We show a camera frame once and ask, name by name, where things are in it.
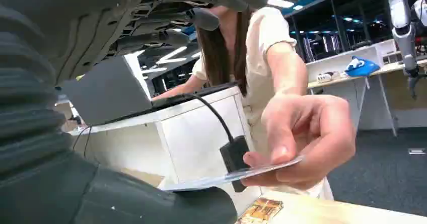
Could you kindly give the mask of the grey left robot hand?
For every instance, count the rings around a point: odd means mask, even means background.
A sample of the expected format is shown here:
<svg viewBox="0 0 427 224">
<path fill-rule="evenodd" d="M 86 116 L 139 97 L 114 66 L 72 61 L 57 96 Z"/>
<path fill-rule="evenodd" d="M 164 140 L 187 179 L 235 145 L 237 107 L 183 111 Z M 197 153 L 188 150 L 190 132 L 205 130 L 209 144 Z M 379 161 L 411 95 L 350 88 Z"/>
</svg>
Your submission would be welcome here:
<svg viewBox="0 0 427 224">
<path fill-rule="evenodd" d="M 61 130 L 55 87 L 113 43 L 140 48 L 142 19 L 194 7 L 259 9 L 268 0 L 1 0 L 1 223 L 234 223 L 226 191 L 163 191 L 86 159 Z"/>
</svg>

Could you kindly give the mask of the person's left hand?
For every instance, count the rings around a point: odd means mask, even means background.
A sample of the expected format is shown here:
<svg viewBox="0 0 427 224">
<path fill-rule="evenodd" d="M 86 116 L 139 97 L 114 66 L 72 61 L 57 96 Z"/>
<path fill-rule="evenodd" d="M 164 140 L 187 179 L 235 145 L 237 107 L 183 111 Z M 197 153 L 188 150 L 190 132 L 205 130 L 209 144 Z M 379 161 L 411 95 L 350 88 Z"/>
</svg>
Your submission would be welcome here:
<svg viewBox="0 0 427 224">
<path fill-rule="evenodd" d="M 346 100 L 331 95 L 275 95 L 262 114 L 270 154 L 245 153 L 246 164 L 278 165 L 304 155 L 290 167 L 242 180 L 245 186 L 314 187 L 355 154 L 355 129 Z"/>
</svg>

